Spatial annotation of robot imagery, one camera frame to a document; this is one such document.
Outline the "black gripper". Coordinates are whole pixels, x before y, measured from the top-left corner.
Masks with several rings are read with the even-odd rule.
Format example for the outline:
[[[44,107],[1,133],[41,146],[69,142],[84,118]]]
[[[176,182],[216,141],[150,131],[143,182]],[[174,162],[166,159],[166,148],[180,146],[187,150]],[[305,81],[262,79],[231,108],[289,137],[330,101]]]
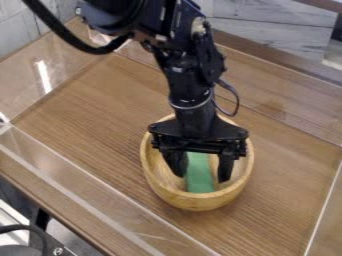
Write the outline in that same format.
[[[187,172],[186,152],[219,155],[218,181],[231,178],[234,161],[247,155],[248,132],[224,121],[212,107],[200,112],[180,110],[164,121],[148,127],[152,148],[156,149],[175,176],[183,178]]]

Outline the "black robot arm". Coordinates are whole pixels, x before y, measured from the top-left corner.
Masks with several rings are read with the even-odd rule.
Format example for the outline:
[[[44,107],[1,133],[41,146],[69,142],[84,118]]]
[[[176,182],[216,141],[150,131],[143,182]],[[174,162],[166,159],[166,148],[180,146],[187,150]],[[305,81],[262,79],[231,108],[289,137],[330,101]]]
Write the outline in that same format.
[[[178,177],[188,172],[192,152],[216,155],[218,181],[228,181],[234,162],[247,155],[248,132],[218,116],[214,88],[234,88],[222,80],[224,56],[200,6],[192,0],[77,0],[76,15],[92,30],[112,37],[107,45],[93,47],[40,0],[21,1],[60,39],[88,54],[110,54],[130,40],[140,43],[166,76],[175,113],[172,119],[150,125],[152,147]]]

